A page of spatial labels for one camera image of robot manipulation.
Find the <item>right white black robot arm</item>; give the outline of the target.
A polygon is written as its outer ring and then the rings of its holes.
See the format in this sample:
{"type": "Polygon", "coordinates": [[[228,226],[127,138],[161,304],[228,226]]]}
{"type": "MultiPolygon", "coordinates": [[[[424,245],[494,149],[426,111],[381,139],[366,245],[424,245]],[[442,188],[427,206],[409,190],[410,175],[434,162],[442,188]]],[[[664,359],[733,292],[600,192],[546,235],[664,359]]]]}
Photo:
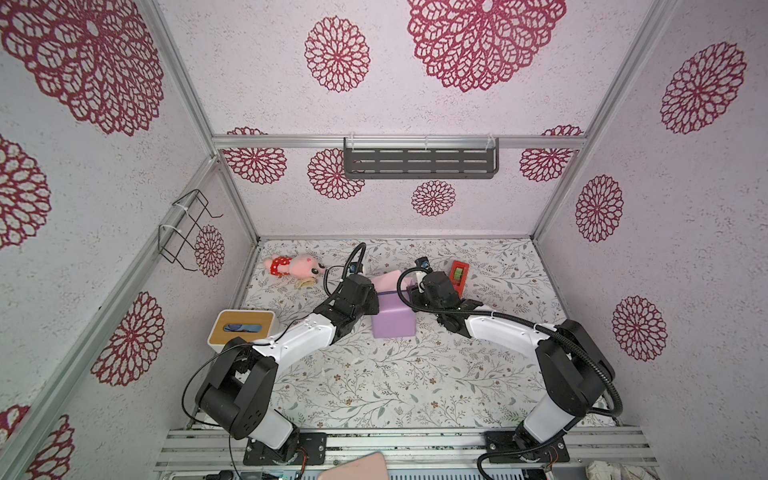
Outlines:
{"type": "Polygon", "coordinates": [[[588,415],[617,418],[623,413],[615,371],[579,322],[536,323],[493,310],[460,297],[447,274],[423,267],[401,273],[396,292],[405,305],[435,315],[451,333],[533,359],[545,394],[516,428],[518,445],[544,447],[588,415]]]}

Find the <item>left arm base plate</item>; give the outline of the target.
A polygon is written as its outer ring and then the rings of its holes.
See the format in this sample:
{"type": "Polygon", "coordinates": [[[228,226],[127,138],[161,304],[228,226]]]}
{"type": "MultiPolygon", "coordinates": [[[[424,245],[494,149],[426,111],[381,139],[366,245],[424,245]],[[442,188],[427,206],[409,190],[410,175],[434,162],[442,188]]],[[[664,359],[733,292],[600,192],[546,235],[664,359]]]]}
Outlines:
{"type": "Polygon", "coordinates": [[[327,435],[295,431],[279,449],[248,440],[243,458],[245,466],[318,466],[325,462],[327,435]]]}

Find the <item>pink wrapping paper sheet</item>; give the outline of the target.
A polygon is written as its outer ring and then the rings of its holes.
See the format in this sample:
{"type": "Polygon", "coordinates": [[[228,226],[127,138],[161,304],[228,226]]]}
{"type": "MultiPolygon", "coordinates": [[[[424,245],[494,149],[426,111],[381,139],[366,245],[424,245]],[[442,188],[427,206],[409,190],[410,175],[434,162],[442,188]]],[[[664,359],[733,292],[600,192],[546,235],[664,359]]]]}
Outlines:
{"type": "Polygon", "coordinates": [[[401,274],[401,270],[394,270],[372,280],[379,301],[379,313],[373,315],[371,320],[374,338],[393,339],[416,335],[416,314],[397,294],[397,281],[401,274]]]}

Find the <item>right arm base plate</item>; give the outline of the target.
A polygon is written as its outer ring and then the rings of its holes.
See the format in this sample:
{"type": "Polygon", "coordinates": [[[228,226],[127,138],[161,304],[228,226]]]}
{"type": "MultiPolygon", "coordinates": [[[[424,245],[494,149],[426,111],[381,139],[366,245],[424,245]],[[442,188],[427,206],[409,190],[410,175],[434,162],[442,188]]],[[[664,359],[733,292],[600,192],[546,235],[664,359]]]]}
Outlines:
{"type": "Polygon", "coordinates": [[[486,458],[491,463],[560,463],[568,462],[570,454],[563,436],[539,441],[525,432],[493,430],[483,433],[486,458]]]}

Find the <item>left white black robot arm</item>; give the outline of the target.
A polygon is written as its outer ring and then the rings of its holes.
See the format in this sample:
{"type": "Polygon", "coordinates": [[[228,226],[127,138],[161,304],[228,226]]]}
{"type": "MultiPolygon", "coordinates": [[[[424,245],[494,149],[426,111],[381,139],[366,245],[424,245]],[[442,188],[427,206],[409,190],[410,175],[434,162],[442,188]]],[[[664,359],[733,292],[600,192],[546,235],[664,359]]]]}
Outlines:
{"type": "Polygon", "coordinates": [[[350,334],[359,320],[379,312],[378,294],[365,277],[366,244],[347,257],[339,284],[304,318],[258,341],[238,336],[199,368],[207,375],[194,403],[232,439],[249,439],[288,462],[299,450],[300,430],[271,405],[276,380],[299,360],[350,334]]]}

